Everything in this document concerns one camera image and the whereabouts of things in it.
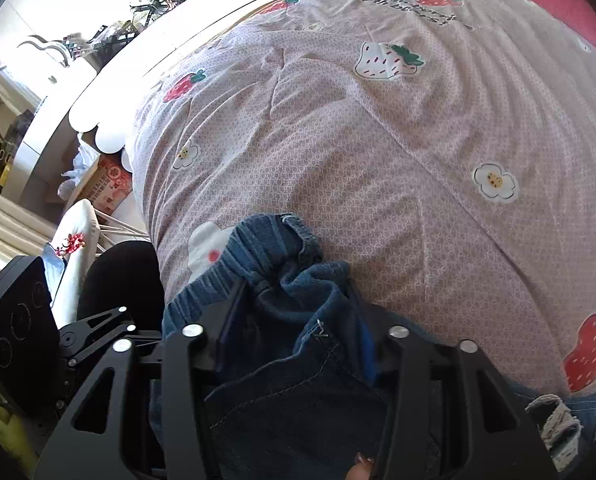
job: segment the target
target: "cardboard box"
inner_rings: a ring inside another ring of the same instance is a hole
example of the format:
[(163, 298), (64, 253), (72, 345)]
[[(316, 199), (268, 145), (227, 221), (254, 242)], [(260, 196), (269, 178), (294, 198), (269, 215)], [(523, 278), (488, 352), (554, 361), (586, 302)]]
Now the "cardboard box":
[(120, 153), (101, 153), (67, 200), (65, 210), (87, 198), (94, 209), (111, 215), (132, 189), (132, 174), (123, 168)]

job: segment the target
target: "white strawberry print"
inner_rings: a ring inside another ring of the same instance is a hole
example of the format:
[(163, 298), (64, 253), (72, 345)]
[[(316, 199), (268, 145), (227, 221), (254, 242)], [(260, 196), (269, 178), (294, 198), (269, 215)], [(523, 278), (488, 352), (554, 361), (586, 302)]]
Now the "white strawberry print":
[(356, 73), (366, 79), (390, 79), (400, 74), (415, 74), (425, 61), (405, 46), (365, 41)]

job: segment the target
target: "circular lens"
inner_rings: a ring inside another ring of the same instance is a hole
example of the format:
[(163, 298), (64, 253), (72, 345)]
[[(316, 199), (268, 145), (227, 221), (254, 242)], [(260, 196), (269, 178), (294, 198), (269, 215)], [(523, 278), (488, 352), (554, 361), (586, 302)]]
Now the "circular lens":
[(31, 303), (36, 308), (40, 308), (47, 303), (47, 289), (44, 288), (43, 283), (36, 282), (33, 290), (31, 291)]
[(11, 343), (8, 339), (0, 338), (0, 368), (7, 368), (11, 364)]
[(22, 341), (29, 334), (31, 328), (31, 314), (27, 305), (17, 304), (11, 312), (11, 333), (18, 341)]

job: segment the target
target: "denim fabric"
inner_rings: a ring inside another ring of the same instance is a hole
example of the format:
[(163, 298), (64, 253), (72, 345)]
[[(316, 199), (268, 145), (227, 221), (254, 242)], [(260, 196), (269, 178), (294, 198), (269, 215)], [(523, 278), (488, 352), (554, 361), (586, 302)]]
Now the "denim fabric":
[[(216, 264), (165, 309), (164, 337), (197, 322), (237, 278), (248, 282), (247, 311), (236, 313), (239, 321), (221, 341), (221, 384), (206, 398), (228, 480), (342, 479), (358, 451), (376, 455), (386, 401), (372, 386), (373, 343), (345, 295), (348, 264), (322, 259), (316, 237), (296, 216), (252, 216), (236, 226)], [(513, 387), (528, 402), (537, 396)], [(583, 423), (595, 428), (596, 398), (574, 402), (585, 402)], [(160, 437), (159, 383), (150, 419)], [(438, 472), (437, 426), (430, 425), (429, 477)]]

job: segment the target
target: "blue denim jeans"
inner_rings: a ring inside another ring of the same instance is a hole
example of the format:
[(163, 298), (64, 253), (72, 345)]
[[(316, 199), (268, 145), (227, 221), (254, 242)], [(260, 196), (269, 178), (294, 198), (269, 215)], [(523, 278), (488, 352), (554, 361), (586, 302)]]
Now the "blue denim jeans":
[[(215, 265), (166, 306), (163, 337), (197, 322), (237, 278), (248, 282), (252, 301), (223, 336), (220, 385), (205, 401), (224, 477), (343, 479), (358, 451), (376, 455), (387, 409), (373, 386), (372, 338), (345, 295), (348, 263), (323, 261), (317, 238), (294, 215), (252, 216), (236, 226)], [(537, 397), (513, 387), (527, 403)], [(572, 402), (591, 443), (596, 398)], [(160, 437), (158, 383), (150, 415)], [(439, 430), (440, 421), (430, 420), (430, 478), (438, 474)]]

